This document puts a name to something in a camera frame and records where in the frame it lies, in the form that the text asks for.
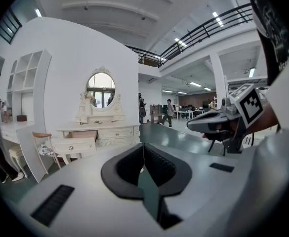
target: box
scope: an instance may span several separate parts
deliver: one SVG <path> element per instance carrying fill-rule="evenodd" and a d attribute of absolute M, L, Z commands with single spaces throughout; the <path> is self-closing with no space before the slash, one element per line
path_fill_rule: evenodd
<path fill-rule="evenodd" d="M 17 121 L 19 122 L 27 121 L 27 115 L 18 115 Z"/>

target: mirror frame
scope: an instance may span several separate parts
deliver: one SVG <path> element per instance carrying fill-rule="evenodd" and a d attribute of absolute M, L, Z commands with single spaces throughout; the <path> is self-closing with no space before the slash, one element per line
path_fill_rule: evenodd
<path fill-rule="evenodd" d="M 87 80 L 87 83 L 86 83 L 85 86 L 84 86 L 84 92 L 87 91 L 87 85 L 88 85 L 89 80 L 90 80 L 94 75 L 99 74 L 99 73 L 104 73 L 104 74 L 109 75 L 109 76 L 111 77 L 111 79 L 114 81 L 114 84 L 115 84 L 115 95 L 114 95 L 114 99 L 113 99 L 113 101 L 111 101 L 110 105 L 108 105 L 108 106 L 106 106 L 106 107 L 104 107 L 104 108 L 98 108 L 98 107 L 95 107 L 95 106 L 93 106 L 93 105 L 91 104 L 91 108 L 92 108 L 93 112 L 94 112 L 94 111 L 104 112 L 104 111 L 107 111 L 107 110 L 111 109 L 111 108 L 115 105 L 115 103 L 116 103 L 116 101 L 117 101 L 117 99 L 118 99 L 118 91 L 117 91 L 117 87 L 116 87 L 116 82 L 115 82 L 115 80 L 113 79 L 113 76 L 111 75 L 111 73 L 109 72 L 109 70 L 106 69 L 104 66 L 100 67 L 99 69 L 94 70 L 94 71 L 91 73 L 90 77 L 89 77 L 88 80 Z"/>

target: ceiling light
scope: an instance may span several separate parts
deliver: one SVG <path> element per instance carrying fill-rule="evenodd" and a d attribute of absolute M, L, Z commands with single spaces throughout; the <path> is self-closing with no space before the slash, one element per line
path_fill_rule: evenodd
<path fill-rule="evenodd" d="M 176 38 L 175 41 L 178 42 L 179 44 L 181 44 L 182 46 L 187 47 L 187 45 L 183 41 L 181 41 L 180 39 Z"/>
<path fill-rule="evenodd" d="M 42 15 L 41 15 L 39 9 L 35 9 L 35 11 L 36 11 L 36 14 L 38 15 L 38 17 L 42 17 Z"/>
<path fill-rule="evenodd" d="M 158 59 L 160 59 L 160 60 L 162 60 L 162 61 L 165 60 L 164 58 L 159 57 L 159 56 L 157 56 L 157 55 L 155 56 L 155 58 L 158 58 Z"/>
<path fill-rule="evenodd" d="M 218 14 L 217 14 L 216 12 L 213 12 L 212 14 L 213 14 L 213 16 L 216 18 L 219 26 L 220 26 L 220 27 L 223 27 L 224 24 L 222 23 L 221 19 L 218 17 Z"/>
<path fill-rule="evenodd" d="M 194 85 L 194 86 L 197 86 L 197 87 L 201 87 L 201 85 L 200 85 L 200 84 L 198 84 L 198 83 L 195 83 L 195 82 L 191 82 L 190 84 L 192 84 L 192 85 Z"/>
<path fill-rule="evenodd" d="M 251 68 L 251 69 L 249 70 L 249 76 L 248 76 L 248 77 L 253 77 L 253 75 L 254 75 L 254 70 L 255 70 L 255 68 Z"/>

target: oval mirror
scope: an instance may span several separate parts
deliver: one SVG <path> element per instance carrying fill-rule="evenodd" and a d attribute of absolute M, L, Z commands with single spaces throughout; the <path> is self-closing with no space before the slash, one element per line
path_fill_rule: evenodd
<path fill-rule="evenodd" d="M 87 82 L 86 91 L 91 95 L 91 104 L 97 108 L 109 106 L 115 96 L 115 83 L 110 75 L 96 73 Z"/>

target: white chair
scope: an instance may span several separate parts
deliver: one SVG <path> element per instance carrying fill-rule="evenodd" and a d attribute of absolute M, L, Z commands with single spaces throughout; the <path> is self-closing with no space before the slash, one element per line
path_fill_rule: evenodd
<path fill-rule="evenodd" d="M 20 157 L 22 157 L 23 155 L 20 146 L 19 145 L 13 146 L 8 151 L 9 151 L 9 157 L 12 163 L 14 164 L 14 166 L 16 167 L 16 169 L 18 170 L 18 172 L 22 170 L 22 172 L 24 172 L 25 174 L 25 177 L 28 178 L 27 173 L 25 172 L 24 168 L 22 167 L 20 163 Z"/>
<path fill-rule="evenodd" d="M 42 159 L 41 159 L 41 156 L 49 156 L 49 157 L 53 157 L 53 160 L 55 163 L 57 163 L 57 165 L 59 166 L 59 168 L 61 169 L 61 165 L 59 163 L 59 160 L 57 158 L 57 155 L 56 153 L 53 151 L 52 149 L 52 143 L 51 143 L 51 134 L 50 133 L 36 133 L 36 132 L 32 132 L 32 135 L 33 135 L 33 139 L 34 139 L 34 143 L 35 143 L 35 147 L 37 149 L 37 153 L 38 153 L 38 156 L 39 156 L 39 159 L 40 159 L 40 162 L 45 170 L 45 172 L 47 174 L 49 174 L 49 172 L 47 171 Z M 43 143 L 39 143 L 37 142 L 36 139 L 39 139 L 39 138 L 48 138 L 48 141 L 45 141 Z"/>

